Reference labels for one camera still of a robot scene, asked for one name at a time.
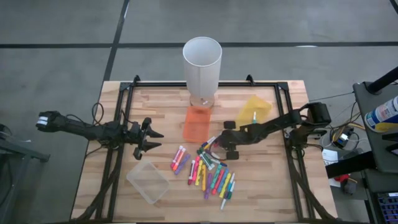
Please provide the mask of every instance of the clear plastic container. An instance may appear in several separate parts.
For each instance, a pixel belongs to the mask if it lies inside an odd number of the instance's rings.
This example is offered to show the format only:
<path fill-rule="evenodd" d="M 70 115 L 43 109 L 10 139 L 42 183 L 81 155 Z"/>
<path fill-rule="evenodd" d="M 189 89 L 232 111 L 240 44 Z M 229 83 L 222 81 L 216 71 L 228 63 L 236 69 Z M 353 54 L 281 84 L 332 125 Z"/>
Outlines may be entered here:
<path fill-rule="evenodd" d="M 169 189 L 169 181 L 150 161 L 141 161 L 126 176 L 149 203 L 158 201 Z"/>

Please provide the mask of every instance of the wooden table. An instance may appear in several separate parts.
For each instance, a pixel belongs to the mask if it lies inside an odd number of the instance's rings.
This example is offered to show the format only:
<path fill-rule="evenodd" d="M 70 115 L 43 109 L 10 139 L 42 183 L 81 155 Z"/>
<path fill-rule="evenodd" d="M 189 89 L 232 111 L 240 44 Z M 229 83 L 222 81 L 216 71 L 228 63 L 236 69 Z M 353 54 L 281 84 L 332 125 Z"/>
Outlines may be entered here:
<path fill-rule="evenodd" d="M 287 82 L 293 107 L 296 109 L 307 103 L 304 82 Z M 113 120 L 119 84 L 120 82 L 104 82 L 99 99 L 105 110 L 103 122 Z M 270 134 L 258 144 L 237 147 L 240 159 L 227 161 L 229 170 L 235 172 L 236 185 L 233 198 L 227 202 L 224 210 L 220 211 L 221 199 L 217 195 L 211 195 L 209 200 L 204 200 L 200 186 L 187 185 L 189 165 L 179 175 L 174 175 L 170 170 L 170 162 L 179 145 L 186 147 L 193 156 L 196 156 L 195 151 L 199 147 L 198 144 L 185 142 L 182 137 L 185 113 L 190 106 L 188 90 L 181 87 L 135 87 L 134 89 L 129 119 L 141 123 L 145 117 L 151 117 L 152 129 L 165 136 L 163 139 L 155 139 L 154 141 L 161 142 L 162 145 L 144 153 L 142 159 L 152 161 L 168 178 L 170 189 L 153 205 L 149 205 L 141 197 L 126 180 L 126 174 L 139 162 L 132 155 L 135 146 L 127 144 L 123 155 L 114 222 L 297 221 L 285 147 L 280 131 Z M 273 88 L 220 87 L 216 92 L 216 102 L 211 115 L 210 136 L 218 134 L 223 129 L 223 121 L 234 120 L 252 95 L 257 95 L 272 104 L 267 120 L 278 117 Z M 284 95 L 282 99 L 286 112 Z M 88 152 L 97 147 L 99 147 L 97 142 L 91 142 Z M 106 150 L 102 149 L 86 159 L 72 218 L 78 217 L 100 190 L 105 157 Z M 304 160 L 311 190 L 328 212 L 336 217 L 335 203 L 321 151 L 316 147 L 306 148 Z M 303 193 L 300 194 L 300 198 L 306 214 Z M 108 199 L 104 204 L 104 211 L 107 210 Z"/>

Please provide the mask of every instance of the concrete floor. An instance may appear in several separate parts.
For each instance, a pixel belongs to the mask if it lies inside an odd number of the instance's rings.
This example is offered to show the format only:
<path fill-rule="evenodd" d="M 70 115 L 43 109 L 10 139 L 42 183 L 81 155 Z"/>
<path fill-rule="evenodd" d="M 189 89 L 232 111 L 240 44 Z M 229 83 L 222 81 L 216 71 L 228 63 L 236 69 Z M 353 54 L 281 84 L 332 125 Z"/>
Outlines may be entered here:
<path fill-rule="evenodd" d="M 122 4 L 0 0 L 0 21 L 6 21 L 0 44 L 112 43 Z M 389 0 L 130 0 L 120 43 L 186 42 L 199 35 L 220 42 L 385 42 L 398 39 L 397 23 Z M 0 123 L 31 139 L 28 147 L 51 154 L 46 164 L 31 163 L 13 223 L 69 219 L 87 141 L 41 133 L 34 124 L 46 110 L 92 121 L 110 51 L 0 49 Z M 396 46 L 224 48 L 221 79 L 305 80 L 315 99 L 350 92 L 353 83 L 397 65 Z M 182 66 L 181 49 L 119 49 L 110 80 L 183 80 Z M 354 97 L 323 102 L 338 124 Z M 339 217 L 366 219 L 363 202 L 352 199 L 335 194 Z"/>

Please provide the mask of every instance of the blue and white can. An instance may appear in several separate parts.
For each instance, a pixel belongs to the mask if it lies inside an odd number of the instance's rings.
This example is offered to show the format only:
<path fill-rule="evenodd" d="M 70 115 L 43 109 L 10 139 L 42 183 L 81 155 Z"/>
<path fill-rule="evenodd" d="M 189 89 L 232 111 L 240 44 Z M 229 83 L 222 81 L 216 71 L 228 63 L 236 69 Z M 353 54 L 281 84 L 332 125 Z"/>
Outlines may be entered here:
<path fill-rule="evenodd" d="M 398 128 L 398 96 L 368 112 L 364 120 L 370 129 L 378 133 Z"/>

